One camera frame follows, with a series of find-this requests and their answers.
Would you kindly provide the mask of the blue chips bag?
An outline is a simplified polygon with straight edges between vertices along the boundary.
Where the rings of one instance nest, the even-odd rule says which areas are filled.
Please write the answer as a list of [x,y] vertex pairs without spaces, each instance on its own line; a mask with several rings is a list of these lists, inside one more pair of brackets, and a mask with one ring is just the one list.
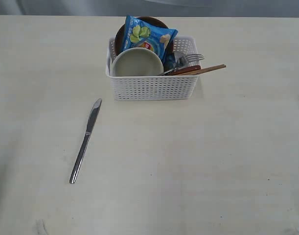
[[178,34],[176,29],[154,26],[139,18],[126,16],[121,52],[135,47],[154,52],[161,61],[167,54],[167,46]]

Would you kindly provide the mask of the dark brown round plate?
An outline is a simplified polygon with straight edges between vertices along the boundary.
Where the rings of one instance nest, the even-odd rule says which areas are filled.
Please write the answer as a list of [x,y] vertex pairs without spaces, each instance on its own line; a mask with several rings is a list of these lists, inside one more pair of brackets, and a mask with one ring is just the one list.
[[[166,26],[165,23],[163,23],[162,21],[153,18],[153,17],[137,17],[147,23],[150,23],[154,26],[158,26],[158,27],[163,27],[163,28],[169,28]],[[115,36],[115,42],[114,42],[114,46],[115,46],[115,54],[116,56],[118,56],[120,53],[122,53],[120,51],[120,48],[122,46],[122,39],[123,39],[123,34],[124,34],[124,25],[119,29],[119,31],[117,32],[116,36]],[[170,53],[173,52],[173,47],[174,47],[174,40],[167,46],[166,49],[166,56]]]

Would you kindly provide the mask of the silver fork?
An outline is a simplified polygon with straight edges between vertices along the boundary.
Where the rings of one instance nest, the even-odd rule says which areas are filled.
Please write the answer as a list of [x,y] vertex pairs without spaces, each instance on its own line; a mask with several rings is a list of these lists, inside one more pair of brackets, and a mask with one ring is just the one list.
[[161,75],[166,75],[170,72],[184,68],[193,62],[198,62],[204,59],[202,54],[185,54],[178,58],[178,60],[172,64],[172,67],[165,70]]

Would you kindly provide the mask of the pale green ceramic bowl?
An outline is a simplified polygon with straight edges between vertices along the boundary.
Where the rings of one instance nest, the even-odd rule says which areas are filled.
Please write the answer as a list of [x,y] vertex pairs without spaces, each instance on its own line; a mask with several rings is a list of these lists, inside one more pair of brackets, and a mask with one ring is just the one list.
[[160,58],[142,47],[128,49],[119,54],[110,66],[110,76],[156,76],[163,73]]

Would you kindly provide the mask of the brown wooden spoon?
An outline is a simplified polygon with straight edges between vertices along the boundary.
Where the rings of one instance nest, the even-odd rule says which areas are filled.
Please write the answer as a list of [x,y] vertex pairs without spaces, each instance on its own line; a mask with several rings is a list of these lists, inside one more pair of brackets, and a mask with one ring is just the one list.
[[191,71],[196,71],[196,70],[200,70],[200,69],[201,69],[201,66],[199,66],[199,65],[190,66],[190,67],[186,67],[186,68],[183,68],[183,69],[171,71],[171,72],[167,73],[166,75],[167,76],[178,75],[178,74],[182,74],[182,73],[186,73],[186,72],[191,72]]

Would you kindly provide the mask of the silver table knife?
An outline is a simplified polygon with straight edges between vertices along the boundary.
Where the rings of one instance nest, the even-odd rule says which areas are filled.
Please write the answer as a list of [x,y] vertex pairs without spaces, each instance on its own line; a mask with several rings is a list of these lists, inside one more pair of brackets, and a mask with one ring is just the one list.
[[91,137],[94,125],[95,125],[97,117],[98,117],[98,113],[100,111],[101,104],[102,104],[102,99],[100,98],[94,103],[94,105],[91,109],[91,112],[90,112],[90,115],[89,115],[89,118],[88,118],[88,123],[87,123],[87,126],[86,126],[84,139],[82,141],[80,150],[78,152],[76,161],[74,163],[73,170],[72,170],[71,175],[70,175],[70,179],[69,179],[70,184],[74,184],[76,182],[76,179],[77,179],[77,176],[78,176],[83,158],[85,156],[85,152],[86,152],[86,148],[88,146],[89,139]]

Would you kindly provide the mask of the white perforated plastic basket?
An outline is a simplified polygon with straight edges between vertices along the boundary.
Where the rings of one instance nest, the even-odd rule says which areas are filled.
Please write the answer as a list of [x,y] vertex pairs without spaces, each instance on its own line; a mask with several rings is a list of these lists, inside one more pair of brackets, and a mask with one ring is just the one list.
[[115,55],[115,39],[108,42],[106,75],[112,83],[114,97],[121,101],[181,100],[191,97],[199,75],[173,76],[110,76]]

